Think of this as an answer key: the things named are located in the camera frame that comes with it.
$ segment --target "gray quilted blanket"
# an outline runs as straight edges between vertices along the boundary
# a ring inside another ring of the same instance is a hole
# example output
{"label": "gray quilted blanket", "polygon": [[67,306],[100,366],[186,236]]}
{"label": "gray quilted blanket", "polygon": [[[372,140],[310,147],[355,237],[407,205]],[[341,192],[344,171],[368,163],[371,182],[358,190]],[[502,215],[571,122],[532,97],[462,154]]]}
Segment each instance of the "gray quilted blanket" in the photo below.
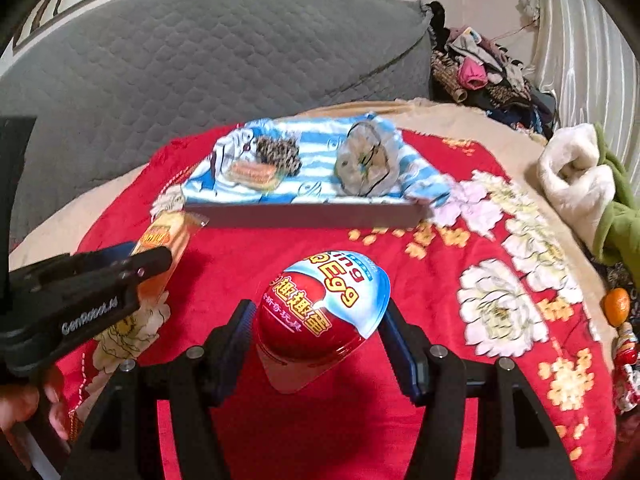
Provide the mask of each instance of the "gray quilted blanket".
{"label": "gray quilted blanket", "polygon": [[174,137],[353,100],[428,96],[418,4],[115,0],[0,78],[0,114],[38,117],[12,214],[21,240]]}

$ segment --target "finger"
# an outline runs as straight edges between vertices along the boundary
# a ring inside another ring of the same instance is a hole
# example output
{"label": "finger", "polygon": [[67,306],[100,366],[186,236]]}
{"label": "finger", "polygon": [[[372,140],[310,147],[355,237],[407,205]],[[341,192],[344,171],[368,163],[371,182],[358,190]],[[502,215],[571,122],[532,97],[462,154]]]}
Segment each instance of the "finger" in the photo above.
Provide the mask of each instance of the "finger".
{"label": "finger", "polygon": [[18,457],[20,462],[22,462],[27,470],[31,469],[31,460],[29,460],[29,454],[24,449],[22,444],[20,444],[20,442],[18,442],[18,440],[10,432],[5,433],[4,436],[6,437],[7,442],[14,449],[14,453]]}
{"label": "finger", "polygon": [[71,420],[69,419],[66,402],[57,402],[51,405],[49,423],[62,440],[69,440]]}
{"label": "finger", "polygon": [[64,386],[65,378],[62,375],[60,368],[55,365],[49,368],[45,374],[44,385],[42,387],[47,399],[49,399],[49,402],[52,404],[60,402],[60,399],[63,398]]}
{"label": "finger", "polygon": [[0,388],[0,429],[5,433],[16,422],[25,422],[38,409],[40,393],[35,386],[11,384]]}

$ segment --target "red blanket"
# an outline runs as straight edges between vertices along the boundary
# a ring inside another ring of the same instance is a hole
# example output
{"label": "red blanket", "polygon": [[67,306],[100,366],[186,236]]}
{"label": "red blanket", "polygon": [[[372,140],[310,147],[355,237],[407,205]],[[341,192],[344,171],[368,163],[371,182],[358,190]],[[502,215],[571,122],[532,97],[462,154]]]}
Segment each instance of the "red blanket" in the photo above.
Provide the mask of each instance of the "red blanket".
{"label": "red blanket", "polygon": [[[159,150],[79,250],[137,239],[159,193],[228,131],[218,128]],[[516,359],[578,477],[603,478],[614,443],[612,385],[580,289],[546,222],[478,143],[411,132],[404,138],[451,176],[452,198],[434,224],[410,232],[205,228],[191,241],[162,305],[139,326],[118,326],[60,363],[71,405],[97,387],[96,367],[110,371],[127,353],[146,347],[143,365],[175,358],[225,323],[238,300],[257,301],[289,264],[321,251],[350,250],[386,270],[406,320],[432,342],[466,359]],[[472,467],[474,409],[468,402],[459,478],[468,478]],[[236,393],[213,418],[236,480],[387,480],[404,476],[421,411],[401,395],[375,334],[292,396],[270,387],[252,349]],[[160,406],[159,425],[166,478],[175,480],[167,406]]]}

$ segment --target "white curtain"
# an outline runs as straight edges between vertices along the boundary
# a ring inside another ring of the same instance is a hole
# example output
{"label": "white curtain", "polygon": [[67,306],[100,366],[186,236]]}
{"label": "white curtain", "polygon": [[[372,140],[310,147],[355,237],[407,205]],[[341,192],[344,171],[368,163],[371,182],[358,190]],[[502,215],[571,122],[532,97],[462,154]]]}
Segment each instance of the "white curtain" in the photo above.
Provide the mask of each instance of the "white curtain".
{"label": "white curtain", "polygon": [[534,80],[558,100],[561,126],[601,123],[640,195],[640,68],[598,0],[540,0]]}

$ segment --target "orange fruit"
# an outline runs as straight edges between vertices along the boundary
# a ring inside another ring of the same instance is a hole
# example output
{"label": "orange fruit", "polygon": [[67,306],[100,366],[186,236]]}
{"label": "orange fruit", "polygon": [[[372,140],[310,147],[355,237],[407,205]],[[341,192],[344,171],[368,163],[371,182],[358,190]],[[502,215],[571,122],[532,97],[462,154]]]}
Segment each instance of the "orange fruit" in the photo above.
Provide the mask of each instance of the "orange fruit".
{"label": "orange fruit", "polygon": [[631,300],[624,288],[614,288],[604,297],[604,314],[616,328],[626,321],[630,307]]}

